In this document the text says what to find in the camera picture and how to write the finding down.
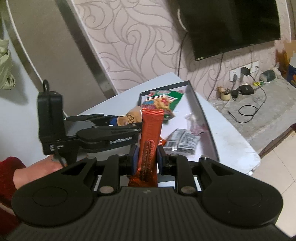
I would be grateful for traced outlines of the red sleeve forearm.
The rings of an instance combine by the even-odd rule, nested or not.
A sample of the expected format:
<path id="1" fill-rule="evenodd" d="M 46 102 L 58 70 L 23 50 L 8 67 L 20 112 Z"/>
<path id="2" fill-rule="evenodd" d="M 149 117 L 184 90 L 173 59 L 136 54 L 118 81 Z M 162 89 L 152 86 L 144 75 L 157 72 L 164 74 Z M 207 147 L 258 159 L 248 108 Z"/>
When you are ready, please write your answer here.
<path id="1" fill-rule="evenodd" d="M 1 236 L 3 237 L 10 234 L 20 224 L 12 211 L 11 199 L 16 191 L 13 181 L 14 172 L 22 168 L 25 168 L 25 165 L 16 157 L 9 157 L 1 161 Z"/>

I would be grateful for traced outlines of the person's left hand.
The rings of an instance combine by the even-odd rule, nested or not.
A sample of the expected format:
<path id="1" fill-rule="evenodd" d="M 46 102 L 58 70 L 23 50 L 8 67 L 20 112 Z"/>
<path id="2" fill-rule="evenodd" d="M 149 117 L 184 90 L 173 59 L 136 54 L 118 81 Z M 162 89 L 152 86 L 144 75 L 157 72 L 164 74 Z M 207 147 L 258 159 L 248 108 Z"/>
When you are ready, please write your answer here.
<path id="1" fill-rule="evenodd" d="M 13 175 L 13 183 L 16 189 L 20 189 L 22 186 L 62 168 L 63 166 L 59 162 L 54 161 L 53 155 L 49 155 L 27 168 L 16 169 Z"/>

